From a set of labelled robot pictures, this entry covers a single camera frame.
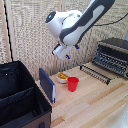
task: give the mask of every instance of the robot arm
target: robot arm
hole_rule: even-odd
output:
[[[66,56],[114,2],[115,0],[91,0],[83,14],[77,10],[50,13],[46,19],[46,26],[58,41],[53,54],[59,59]]]

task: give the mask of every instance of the wooden table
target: wooden table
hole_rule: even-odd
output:
[[[109,128],[128,102],[128,79],[115,75],[106,85],[79,67],[66,72],[80,82],[76,91],[70,92],[67,84],[58,83],[55,75],[50,76],[56,84],[51,128]]]

